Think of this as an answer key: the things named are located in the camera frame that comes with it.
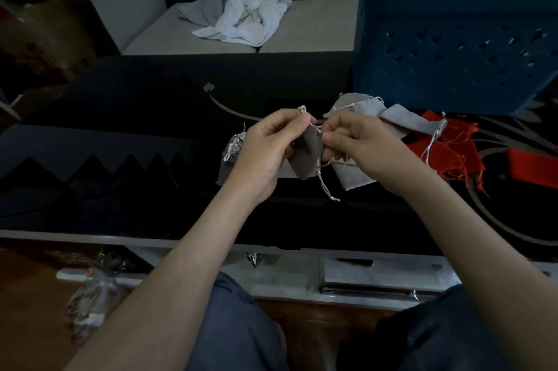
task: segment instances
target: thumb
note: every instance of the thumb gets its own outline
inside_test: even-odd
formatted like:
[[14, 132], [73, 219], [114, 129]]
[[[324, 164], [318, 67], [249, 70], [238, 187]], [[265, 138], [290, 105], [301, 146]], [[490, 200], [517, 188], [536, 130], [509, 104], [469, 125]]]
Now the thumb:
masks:
[[352, 157], [357, 148], [357, 140], [339, 132], [325, 132], [321, 136], [324, 145]]
[[309, 113], [299, 115], [294, 120], [290, 121], [283, 130], [277, 132], [275, 138], [284, 145], [283, 148], [287, 148], [292, 141], [304, 133], [311, 119], [312, 116]]

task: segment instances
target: beige sofa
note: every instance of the beige sofa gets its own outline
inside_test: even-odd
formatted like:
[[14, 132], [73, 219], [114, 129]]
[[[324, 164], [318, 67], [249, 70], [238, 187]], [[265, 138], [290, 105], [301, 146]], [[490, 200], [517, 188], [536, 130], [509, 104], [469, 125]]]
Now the beige sofa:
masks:
[[[195, 24], [178, 19], [164, 0], [92, 0], [124, 55], [245, 53], [238, 43], [200, 39]], [[358, 0], [293, 0], [279, 29], [260, 52], [352, 51]]]

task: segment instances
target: red cloth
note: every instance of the red cloth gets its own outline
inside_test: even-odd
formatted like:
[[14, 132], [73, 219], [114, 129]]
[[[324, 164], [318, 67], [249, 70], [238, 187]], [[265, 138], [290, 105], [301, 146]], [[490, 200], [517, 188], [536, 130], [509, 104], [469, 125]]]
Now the red cloth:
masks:
[[558, 189], [558, 157], [509, 148], [508, 161], [512, 178]]
[[[422, 114], [428, 121], [442, 120], [442, 116], [432, 111]], [[482, 189], [484, 164], [480, 160], [479, 152], [471, 136], [479, 127], [477, 123], [446, 118], [448, 124], [442, 135], [434, 141], [430, 148], [428, 163], [437, 173], [448, 180], [463, 180], [468, 184], [467, 177], [473, 175], [477, 179], [477, 187]], [[409, 145], [418, 157], [422, 155], [428, 144], [430, 136], [420, 135], [420, 139]]]

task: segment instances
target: towel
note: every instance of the towel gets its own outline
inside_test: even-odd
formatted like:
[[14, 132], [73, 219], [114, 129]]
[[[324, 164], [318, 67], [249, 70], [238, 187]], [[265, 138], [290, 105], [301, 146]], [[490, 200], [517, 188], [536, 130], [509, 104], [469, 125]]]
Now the towel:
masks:
[[260, 47], [279, 28], [292, 0], [227, 0], [214, 27], [192, 32], [194, 36]]
[[227, 0], [197, 0], [178, 5], [178, 18], [200, 26], [214, 26], [223, 15]]

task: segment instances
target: blue plastic basket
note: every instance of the blue plastic basket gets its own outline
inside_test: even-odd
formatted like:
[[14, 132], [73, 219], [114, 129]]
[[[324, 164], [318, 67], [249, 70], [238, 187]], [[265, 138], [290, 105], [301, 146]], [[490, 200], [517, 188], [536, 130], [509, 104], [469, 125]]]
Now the blue plastic basket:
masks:
[[558, 74], [558, 0], [359, 0], [353, 90], [511, 115]]

